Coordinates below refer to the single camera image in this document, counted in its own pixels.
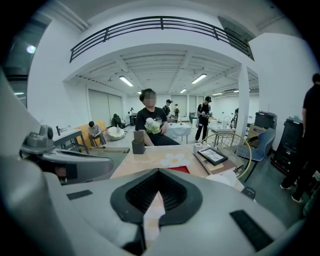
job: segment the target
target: blue chair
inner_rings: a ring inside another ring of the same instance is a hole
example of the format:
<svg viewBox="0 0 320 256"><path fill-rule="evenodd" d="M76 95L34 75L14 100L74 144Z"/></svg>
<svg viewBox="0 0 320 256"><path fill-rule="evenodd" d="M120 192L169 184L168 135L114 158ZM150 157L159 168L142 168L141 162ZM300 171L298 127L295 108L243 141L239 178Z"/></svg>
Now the blue chair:
<svg viewBox="0 0 320 256"><path fill-rule="evenodd" d="M269 150L271 149L271 146L272 146L272 143L274 142L275 137L276 137L276 131L272 128L268 128L266 131L258 135L258 148L257 149L251 148L251 153L252 153L251 160L254 162L254 166L250 171L249 175L246 177L244 182L246 182L249 179L250 175L253 173L254 169L256 168L258 162L261 162L263 159L265 159ZM240 148L238 148L237 150L237 155L239 155L240 157L244 157L245 159L250 158L249 155L239 154L238 152L242 151L239 149Z"/></svg>

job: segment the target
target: black hair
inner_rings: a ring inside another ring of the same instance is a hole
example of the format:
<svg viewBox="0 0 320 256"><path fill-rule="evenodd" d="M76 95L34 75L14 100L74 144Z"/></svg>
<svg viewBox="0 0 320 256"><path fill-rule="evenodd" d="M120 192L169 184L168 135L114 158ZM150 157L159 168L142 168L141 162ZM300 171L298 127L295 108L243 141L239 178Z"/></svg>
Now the black hair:
<svg viewBox="0 0 320 256"><path fill-rule="evenodd" d="M145 89L145 90L141 90L141 94L139 96L139 100L143 103L144 102L144 99L145 99L145 96L146 96L146 93L154 93L156 94L156 92L150 88L148 89Z"/></svg>
<svg viewBox="0 0 320 256"><path fill-rule="evenodd" d="M320 82L320 74L319 73L315 73L312 77L312 81L315 84L316 82Z"/></svg>

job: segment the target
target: cardboard box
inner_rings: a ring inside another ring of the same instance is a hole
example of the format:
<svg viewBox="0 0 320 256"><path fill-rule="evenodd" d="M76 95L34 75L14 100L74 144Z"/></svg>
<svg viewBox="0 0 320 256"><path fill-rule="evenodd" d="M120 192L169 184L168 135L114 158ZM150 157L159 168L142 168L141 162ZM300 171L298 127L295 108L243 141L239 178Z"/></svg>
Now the cardboard box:
<svg viewBox="0 0 320 256"><path fill-rule="evenodd" d="M251 125L249 129L249 133L247 136L246 141L249 143L251 147L257 148L258 147L258 138L255 140L252 140L252 138L257 137L260 133L265 132L267 129L256 126L256 125Z"/></svg>

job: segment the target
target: black railing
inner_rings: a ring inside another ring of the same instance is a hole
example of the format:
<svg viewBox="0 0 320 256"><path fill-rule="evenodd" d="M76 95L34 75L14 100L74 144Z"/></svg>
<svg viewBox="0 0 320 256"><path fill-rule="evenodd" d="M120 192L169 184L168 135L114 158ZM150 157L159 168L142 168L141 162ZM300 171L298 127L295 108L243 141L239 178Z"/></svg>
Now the black railing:
<svg viewBox="0 0 320 256"><path fill-rule="evenodd" d="M86 39L82 40L71 49L70 63L73 59L75 59L91 47L94 47L95 45L100 43L104 43L111 38L115 38L117 36L135 31L156 29L184 30L210 36L215 38L216 40L223 41L235 47L240 52L252 58L252 56L250 55L250 51L248 50L249 45L247 43L241 41L234 35L224 31L219 27L191 18L174 16L149 16L126 20L101 29L100 31L88 36Z"/></svg>

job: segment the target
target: metal chair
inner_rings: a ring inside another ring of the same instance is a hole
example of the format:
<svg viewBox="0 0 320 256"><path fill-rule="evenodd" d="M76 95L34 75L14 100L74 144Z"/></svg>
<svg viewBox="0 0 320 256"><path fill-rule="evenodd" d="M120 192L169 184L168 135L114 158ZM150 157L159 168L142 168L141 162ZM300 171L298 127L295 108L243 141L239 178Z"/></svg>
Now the metal chair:
<svg viewBox="0 0 320 256"><path fill-rule="evenodd" d="M217 132L209 135L202 142L207 141L207 144L219 150L222 154L228 157L236 165L236 175L240 179L248 171L251 164L251 148L248 142L232 132ZM244 159L248 159L248 163L244 168Z"/></svg>
<svg viewBox="0 0 320 256"><path fill-rule="evenodd" d="M268 128L266 131L260 133L258 135L258 148L252 148L252 161L254 162L254 166L250 171L248 177L246 177L246 182L251 174L253 173L254 169L256 168L258 162L261 162L267 156L269 150L271 149L272 143L276 137L276 131L272 128Z"/></svg>

